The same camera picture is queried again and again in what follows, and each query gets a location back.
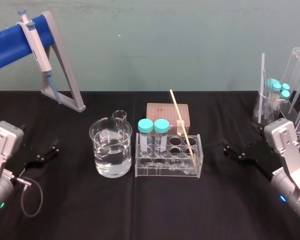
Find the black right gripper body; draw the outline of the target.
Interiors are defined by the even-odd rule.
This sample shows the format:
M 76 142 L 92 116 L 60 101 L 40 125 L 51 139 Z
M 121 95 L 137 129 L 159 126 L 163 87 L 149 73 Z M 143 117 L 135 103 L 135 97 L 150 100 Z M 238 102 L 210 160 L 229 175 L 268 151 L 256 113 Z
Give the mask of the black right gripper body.
M 264 140 L 254 141 L 248 144 L 241 156 L 245 164 L 256 167 L 268 181 L 271 181 L 278 169 L 278 155 Z

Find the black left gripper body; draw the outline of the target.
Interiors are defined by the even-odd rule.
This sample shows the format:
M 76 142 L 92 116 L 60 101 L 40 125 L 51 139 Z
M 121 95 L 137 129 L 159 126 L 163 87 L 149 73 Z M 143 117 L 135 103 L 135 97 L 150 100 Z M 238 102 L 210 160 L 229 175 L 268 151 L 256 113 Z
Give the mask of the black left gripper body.
M 7 161 L 5 169 L 13 174 L 21 174 L 30 168 L 40 167 L 41 154 L 32 146 L 23 145 Z

